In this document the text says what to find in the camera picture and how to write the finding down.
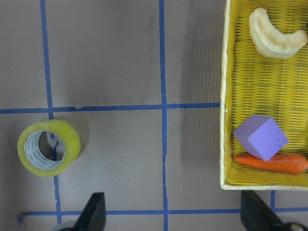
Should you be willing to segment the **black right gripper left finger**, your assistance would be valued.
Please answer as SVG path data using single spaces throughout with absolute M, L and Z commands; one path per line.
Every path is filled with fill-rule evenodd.
M 93 193 L 80 217 L 74 231 L 103 231 L 106 224 L 105 196 L 102 192 Z

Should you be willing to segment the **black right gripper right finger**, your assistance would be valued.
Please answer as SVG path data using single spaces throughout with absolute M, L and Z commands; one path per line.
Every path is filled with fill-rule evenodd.
M 306 231 L 308 228 L 296 222 L 283 222 L 251 190 L 241 191 L 241 222 L 247 231 Z

